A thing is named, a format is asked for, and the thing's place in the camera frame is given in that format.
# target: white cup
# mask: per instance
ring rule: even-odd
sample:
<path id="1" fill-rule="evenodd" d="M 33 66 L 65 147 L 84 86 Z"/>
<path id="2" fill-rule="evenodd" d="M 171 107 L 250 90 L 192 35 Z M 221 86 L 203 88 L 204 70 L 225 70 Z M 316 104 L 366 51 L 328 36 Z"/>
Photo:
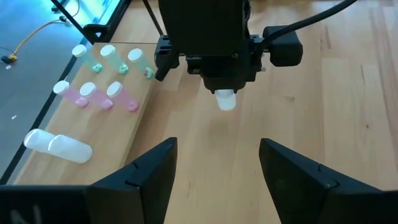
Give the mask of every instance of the white cup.
<path id="1" fill-rule="evenodd" d="M 220 110 L 229 111 L 235 108 L 236 95 L 234 90 L 216 90 L 215 95 Z"/>
<path id="2" fill-rule="evenodd" d="M 77 163 L 87 162 L 93 154 L 93 149 L 76 139 L 57 135 L 49 143 L 49 153 L 51 155 Z"/>
<path id="3" fill-rule="evenodd" d="M 50 141 L 55 138 L 54 134 L 41 129 L 29 131 L 24 139 L 24 145 L 39 152 L 48 152 Z"/>

